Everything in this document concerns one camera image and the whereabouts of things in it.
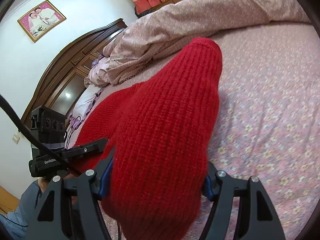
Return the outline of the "person's left hand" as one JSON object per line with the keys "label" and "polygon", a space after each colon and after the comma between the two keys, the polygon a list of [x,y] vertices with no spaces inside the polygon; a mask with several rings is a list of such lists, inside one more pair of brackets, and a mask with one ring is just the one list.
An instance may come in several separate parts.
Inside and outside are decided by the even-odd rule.
{"label": "person's left hand", "polygon": [[42,193],[44,193],[44,191],[47,189],[48,187],[48,184],[49,184],[49,181],[47,181],[46,179],[44,178],[39,178],[37,180],[37,183],[38,183],[38,186],[39,188],[41,189]]}

